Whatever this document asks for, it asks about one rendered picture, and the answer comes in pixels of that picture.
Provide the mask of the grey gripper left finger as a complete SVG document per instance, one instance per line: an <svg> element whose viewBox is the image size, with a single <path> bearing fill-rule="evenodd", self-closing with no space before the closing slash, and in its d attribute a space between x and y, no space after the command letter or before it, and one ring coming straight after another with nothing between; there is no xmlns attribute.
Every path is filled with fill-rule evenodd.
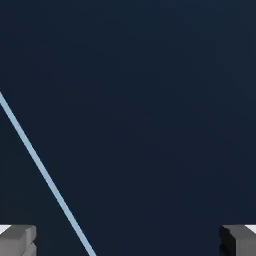
<svg viewBox="0 0 256 256"><path fill-rule="evenodd" d="M0 224L0 256L37 256L37 227Z"/></svg>

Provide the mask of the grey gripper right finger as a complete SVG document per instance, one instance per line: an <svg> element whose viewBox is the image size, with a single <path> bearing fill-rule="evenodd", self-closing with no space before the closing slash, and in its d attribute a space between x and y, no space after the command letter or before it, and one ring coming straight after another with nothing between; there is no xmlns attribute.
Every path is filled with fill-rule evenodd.
<svg viewBox="0 0 256 256"><path fill-rule="evenodd" d="M222 225L219 256L256 256L256 224Z"/></svg>

